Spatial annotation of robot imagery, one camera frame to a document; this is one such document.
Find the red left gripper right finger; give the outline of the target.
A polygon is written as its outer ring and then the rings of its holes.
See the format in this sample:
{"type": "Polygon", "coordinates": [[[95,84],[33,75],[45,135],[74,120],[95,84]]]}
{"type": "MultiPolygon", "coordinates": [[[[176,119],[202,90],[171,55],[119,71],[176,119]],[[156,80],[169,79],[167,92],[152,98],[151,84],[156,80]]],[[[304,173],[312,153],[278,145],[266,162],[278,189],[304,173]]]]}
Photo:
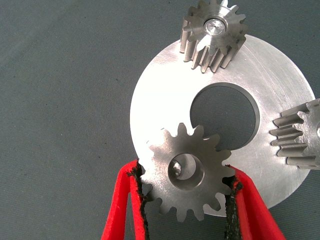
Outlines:
{"type": "Polygon", "coordinates": [[[284,240],[285,236],[268,210],[252,179],[234,168],[223,182],[231,188],[225,197],[226,240],[284,240]]]}

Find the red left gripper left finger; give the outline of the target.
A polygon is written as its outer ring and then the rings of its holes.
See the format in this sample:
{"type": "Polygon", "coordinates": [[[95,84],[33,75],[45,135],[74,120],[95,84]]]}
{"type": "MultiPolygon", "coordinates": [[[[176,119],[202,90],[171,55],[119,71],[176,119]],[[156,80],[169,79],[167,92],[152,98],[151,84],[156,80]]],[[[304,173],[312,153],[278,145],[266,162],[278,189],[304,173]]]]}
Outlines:
{"type": "Polygon", "coordinates": [[[142,166],[137,159],[124,165],[118,172],[110,210],[101,236],[102,240],[124,239],[128,195],[131,197],[135,238],[137,240],[150,238],[145,214],[147,199],[143,195],[141,175],[142,166]]]}

